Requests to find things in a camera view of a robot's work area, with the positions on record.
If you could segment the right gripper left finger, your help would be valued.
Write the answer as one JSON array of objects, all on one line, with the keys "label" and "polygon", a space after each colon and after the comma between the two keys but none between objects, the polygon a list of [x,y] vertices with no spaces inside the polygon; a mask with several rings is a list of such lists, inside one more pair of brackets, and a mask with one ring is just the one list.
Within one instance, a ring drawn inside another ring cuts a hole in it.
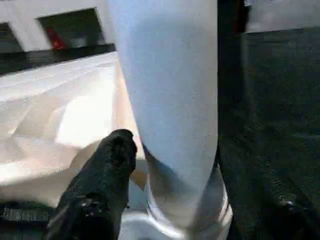
[{"label": "right gripper left finger", "polygon": [[47,226],[48,240],[116,240],[129,202],[137,146],[128,129],[99,143],[61,195]]}]

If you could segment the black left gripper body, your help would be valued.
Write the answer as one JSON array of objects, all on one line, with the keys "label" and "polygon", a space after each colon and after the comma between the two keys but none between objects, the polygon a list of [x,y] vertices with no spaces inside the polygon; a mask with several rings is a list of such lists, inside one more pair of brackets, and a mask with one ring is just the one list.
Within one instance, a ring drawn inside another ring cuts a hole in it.
[{"label": "black left gripper body", "polygon": [[56,213],[54,207],[35,201],[2,201],[0,240],[44,240]]}]

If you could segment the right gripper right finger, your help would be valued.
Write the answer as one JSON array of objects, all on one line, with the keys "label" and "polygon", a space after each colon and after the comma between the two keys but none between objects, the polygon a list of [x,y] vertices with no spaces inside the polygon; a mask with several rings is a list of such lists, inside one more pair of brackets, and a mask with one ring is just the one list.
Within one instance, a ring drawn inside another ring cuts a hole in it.
[{"label": "right gripper right finger", "polygon": [[240,240],[320,238],[320,213],[267,160],[222,144],[218,153]]}]

